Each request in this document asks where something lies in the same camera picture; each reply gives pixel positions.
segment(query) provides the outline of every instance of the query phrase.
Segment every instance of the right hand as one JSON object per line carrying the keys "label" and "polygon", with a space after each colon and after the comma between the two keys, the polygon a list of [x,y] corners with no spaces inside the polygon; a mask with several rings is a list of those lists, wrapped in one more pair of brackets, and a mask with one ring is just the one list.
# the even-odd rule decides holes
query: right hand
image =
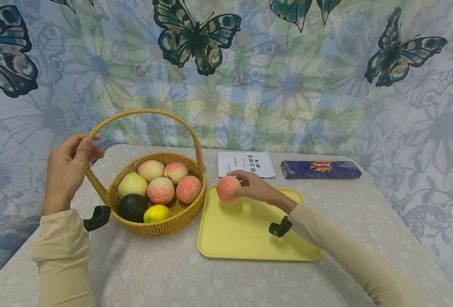
{"label": "right hand", "polygon": [[276,206],[285,213],[290,214],[297,203],[284,193],[273,188],[270,184],[262,180],[258,175],[246,171],[230,171],[227,176],[236,176],[240,180],[242,187],[229,191],[230,196],[250,197],[254,200],[264,201],[269,205]]}
{"label": "right hand", "polygon": [[46,194],[42,215],[70,209],[70,202],[81,186],[88,162],[103,158],[104,149],[92,145],[86,134],[74,134],[56,146],[47,159]]}

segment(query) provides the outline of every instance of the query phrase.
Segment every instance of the wrist strap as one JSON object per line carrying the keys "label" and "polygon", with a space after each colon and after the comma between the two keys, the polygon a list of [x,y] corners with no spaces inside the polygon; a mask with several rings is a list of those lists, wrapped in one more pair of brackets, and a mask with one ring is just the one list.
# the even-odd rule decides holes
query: wrist strap
{"label": "wrist strap", "polygon": [[281,238],[288,232],[288,230],[291,229],[291,226],[293,226],[293,224],[290,222],[290,220],[288,220],[288,216],[285,216],[283,217],[281,224],[271,223],[271,225],[269,226],[269,233],[271,233],[271,235],[273,236]]}
{"label": "wrist strap", "polygon": [[103,225],[107,224],[110,217],[110,207],[109,206],[97,206],[93,210],[93,216],[91,219],[83,220],[83,226],[87,232],[92,230],[99,229]]}

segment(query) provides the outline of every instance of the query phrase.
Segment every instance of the yellow tray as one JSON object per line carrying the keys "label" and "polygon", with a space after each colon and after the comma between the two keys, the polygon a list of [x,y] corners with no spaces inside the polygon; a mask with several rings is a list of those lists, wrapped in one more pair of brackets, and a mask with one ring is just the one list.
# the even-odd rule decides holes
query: yellow tray
{"label": "yellow tray", "polygon": [[[291,199],[304,201],[294,188],[277,188]],[[209,258],[273,261],[315,261],[321,249],[301,239],[292,229],[282,238],[269,233],[272,222],[286,214],[261,201],[242,197],[236,203],[219,200],[216,185],[206,190],[197,247]]]}

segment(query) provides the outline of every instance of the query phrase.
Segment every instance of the curtain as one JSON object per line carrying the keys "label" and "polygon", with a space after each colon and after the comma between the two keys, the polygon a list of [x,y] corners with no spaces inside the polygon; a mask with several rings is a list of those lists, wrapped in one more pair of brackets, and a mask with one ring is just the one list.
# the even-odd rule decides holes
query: curtain
{"label": "curtain", "polygon": [[[152,107],[204,148],[353,158],[453,284],[453,0],[180,1],[0,0],[0,268],[50,150]],[[100,134],[193,145],[156,114]]]}

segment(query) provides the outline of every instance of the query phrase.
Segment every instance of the dark green avocado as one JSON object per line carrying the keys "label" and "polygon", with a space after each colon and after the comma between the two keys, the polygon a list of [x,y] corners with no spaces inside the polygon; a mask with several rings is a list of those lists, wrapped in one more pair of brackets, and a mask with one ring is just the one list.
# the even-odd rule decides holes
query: dark green avocado
{"label": "dark green avocado", "polygon": [[148,198],[139,194],[127,194],[119,203],[119,216],[131,222],[143,223],[148,210]]}

